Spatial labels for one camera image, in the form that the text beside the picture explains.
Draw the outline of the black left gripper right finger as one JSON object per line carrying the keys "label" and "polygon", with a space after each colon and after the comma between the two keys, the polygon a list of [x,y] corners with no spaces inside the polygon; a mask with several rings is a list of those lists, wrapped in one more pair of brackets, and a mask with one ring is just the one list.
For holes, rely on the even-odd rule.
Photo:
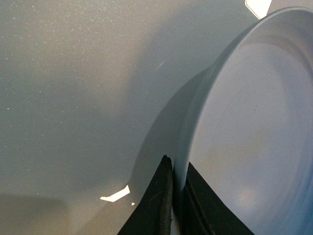
{"label": "black left gripper right finger", "polygon": [[252,235],[189,163],[183,188],[180,231],[183,235]]}

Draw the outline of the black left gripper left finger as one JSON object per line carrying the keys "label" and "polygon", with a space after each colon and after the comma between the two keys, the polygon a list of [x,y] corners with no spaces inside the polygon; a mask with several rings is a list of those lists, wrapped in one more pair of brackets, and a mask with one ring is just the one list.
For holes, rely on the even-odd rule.
{"label": "black left gripper left finger", "polygon": [[172,194],[172,161],[164,155],[140,203],[118,233],[169,235],[172,223]]}

